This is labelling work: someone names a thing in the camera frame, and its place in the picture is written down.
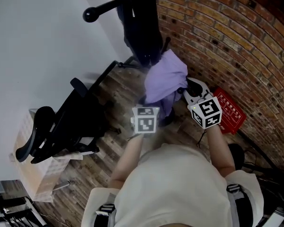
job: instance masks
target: purple cloth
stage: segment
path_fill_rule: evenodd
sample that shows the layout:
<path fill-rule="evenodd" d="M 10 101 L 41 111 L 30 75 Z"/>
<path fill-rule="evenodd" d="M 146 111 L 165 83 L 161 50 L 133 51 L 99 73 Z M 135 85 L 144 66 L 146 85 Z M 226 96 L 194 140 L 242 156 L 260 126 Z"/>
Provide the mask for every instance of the purple cloth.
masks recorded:
<path fill-rule="evenodd" d="M 160 107 L 160 119 L 169 116 L 173 103 L 182 96 L 177 89 L 187 88 L 186 76 L 187 66 L 172 50 L 166 51 L 146 76 L 144 105 Z"/>

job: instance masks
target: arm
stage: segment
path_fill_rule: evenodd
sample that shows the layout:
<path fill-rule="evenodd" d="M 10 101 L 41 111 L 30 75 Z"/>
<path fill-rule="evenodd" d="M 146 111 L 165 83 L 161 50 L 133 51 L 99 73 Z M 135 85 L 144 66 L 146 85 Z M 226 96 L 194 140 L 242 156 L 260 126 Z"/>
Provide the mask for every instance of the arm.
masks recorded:
<path fill-rule="evenodd" d="M 108 184 L 109 188 L 121 189 L 129 174 L 138 166 L 142 142 L 143 134 L 129 140 L 123 155 L 113 170 Z"/>
<path fill-rule="evenodd" d="M 217 168 L 221 176 L 226 177 L 236 170 L 231 151 L 218 125 L 214 125 L 206 131 L 212 165 Z"/>

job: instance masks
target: black strap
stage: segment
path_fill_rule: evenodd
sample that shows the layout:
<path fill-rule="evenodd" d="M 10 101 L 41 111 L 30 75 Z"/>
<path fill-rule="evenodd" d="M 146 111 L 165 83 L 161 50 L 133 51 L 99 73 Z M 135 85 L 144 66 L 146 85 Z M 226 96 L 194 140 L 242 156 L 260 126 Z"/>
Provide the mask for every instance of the black strap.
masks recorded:
<path fill-rule="evenodd" d="M 107 227 L 109 221 L 109 215 L 115 210 L 114 204 L 104 204 L 97 211 L 94 227 Z"/>
<path fill-rule="evenodd" d="M 248 195 L 238 184 L 228 185 L 227 191 L 234 195 L 240 227 L 252 227 L 254 219 Z"/>

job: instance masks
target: black knob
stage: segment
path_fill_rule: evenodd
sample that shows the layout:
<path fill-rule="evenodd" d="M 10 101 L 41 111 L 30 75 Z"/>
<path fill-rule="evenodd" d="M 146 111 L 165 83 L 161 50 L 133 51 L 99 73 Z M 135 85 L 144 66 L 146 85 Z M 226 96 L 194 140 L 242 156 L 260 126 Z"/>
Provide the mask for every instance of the black knob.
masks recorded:
<path fill-rule="evenodd" d="M 98 18 L 99 14 L 97 13 L 97 8 L 88 8 L 83 13 L 83 19 L 85 22 L 92 23 L 95 22 Z"/>

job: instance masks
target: person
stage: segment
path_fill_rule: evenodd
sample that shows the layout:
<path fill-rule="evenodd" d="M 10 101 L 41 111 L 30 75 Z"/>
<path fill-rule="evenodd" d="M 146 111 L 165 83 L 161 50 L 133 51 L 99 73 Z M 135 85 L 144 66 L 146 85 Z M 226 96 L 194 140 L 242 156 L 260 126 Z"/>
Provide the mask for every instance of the person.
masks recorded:
<path fill-rule="evenodd" d="M 197 147 L 168 144 L 140 158 L 143 135 L 131 139 L 108 188 L 91 191 L 82 227 L 99 226 L 101 219 L 97 224 L 93 212 L 110 202 L 114 218 L 107 218 L 103 226 L 255 227 L 264 207 L 256 176 L 236 169 L 238 164 L 218 125 L 207 129 L 207 138 L 211 162 Z M 236 204 L 231 204 L 228 186 L 242 190 L 241 197 L 246 197 L 250 210 L 236 201 L 238 209 L 234 211 Z"/>

